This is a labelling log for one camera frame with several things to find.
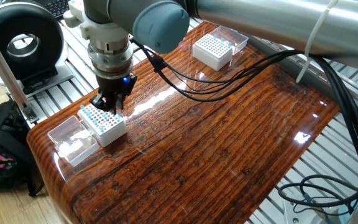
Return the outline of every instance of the wooden table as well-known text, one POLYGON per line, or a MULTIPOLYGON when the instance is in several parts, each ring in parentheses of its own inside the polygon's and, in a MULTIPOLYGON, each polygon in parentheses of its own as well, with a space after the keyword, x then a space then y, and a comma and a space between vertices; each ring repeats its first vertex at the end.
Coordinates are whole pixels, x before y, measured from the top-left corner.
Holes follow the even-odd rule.
MULTIPOLYGON (((231 66, 211 70, 191 56, 191 46, 215 27, 201 24, 163 57, 205 80, 227 79, 265 57, 248 45, 231 66)), ((123 111, 127 134, 80 165, 59 157, 47 133, 96 92, 27 138, 49 194, 73 223, 244 223, 338 112, 279 65, 215 103, 185 98, 148 61, 133 72, 139 79, 123 111)))

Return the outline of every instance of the black backpack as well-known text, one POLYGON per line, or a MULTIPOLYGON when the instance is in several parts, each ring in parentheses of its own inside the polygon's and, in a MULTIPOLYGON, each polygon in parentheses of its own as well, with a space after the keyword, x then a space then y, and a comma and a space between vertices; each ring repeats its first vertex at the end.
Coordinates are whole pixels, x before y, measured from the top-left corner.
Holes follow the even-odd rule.
POLYGON ((0 105, 0 189, 27 183, 35 197, 44 183, 36 184, 32 172, 37 170, 26 141, 29 132, 25 121, 12 101, 0 105))

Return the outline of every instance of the wooden floor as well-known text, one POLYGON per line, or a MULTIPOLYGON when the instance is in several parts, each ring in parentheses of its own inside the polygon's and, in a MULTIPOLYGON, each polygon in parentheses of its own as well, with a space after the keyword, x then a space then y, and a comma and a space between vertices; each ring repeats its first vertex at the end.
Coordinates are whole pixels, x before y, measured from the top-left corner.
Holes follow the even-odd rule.
MULTIPOLYGON (((0 86, 0 103, 8 100, 0 86)), ((28 196, 27 186, 0 191, 0 224, 59 224, 60 221, 45 189, 37 198, 28 196)))

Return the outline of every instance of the clear plastic box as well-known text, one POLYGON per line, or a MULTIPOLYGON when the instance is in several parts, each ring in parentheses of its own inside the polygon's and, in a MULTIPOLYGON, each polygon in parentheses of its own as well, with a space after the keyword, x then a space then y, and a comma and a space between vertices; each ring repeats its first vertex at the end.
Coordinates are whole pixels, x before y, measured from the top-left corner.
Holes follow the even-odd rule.
POLYGON ((211 34, 213 37, 216 37, 218 40, 223 38, 225 43, 231 43, 233 55, 240 52, 248 43, 247 36, 239 34, 237 31, 223 26, 219 26, 209 34, 211 34))
POLYGON ((99 144, 92 137, 76 116, 72 116, 48 132, 48 137, 56 144, 59 155, 64 157, 72 166, 80 162, 99 149, 99 144))

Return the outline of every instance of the white tip rack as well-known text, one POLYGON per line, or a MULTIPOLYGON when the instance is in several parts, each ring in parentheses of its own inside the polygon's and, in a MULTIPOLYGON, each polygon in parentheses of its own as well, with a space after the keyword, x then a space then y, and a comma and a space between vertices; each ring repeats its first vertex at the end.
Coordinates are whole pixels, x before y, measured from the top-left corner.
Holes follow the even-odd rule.
POLYGON ((114 115, 112 112, 104 112, 88 105, 81 106, 78 116, 95 133, 96 139, 103 147, 127 133, 127 126, 121 114, 114 115))
POLYGON ((232 59, 232 47, 228 41, 206 34, 193 45, 193 57, 219 71, 232 59))

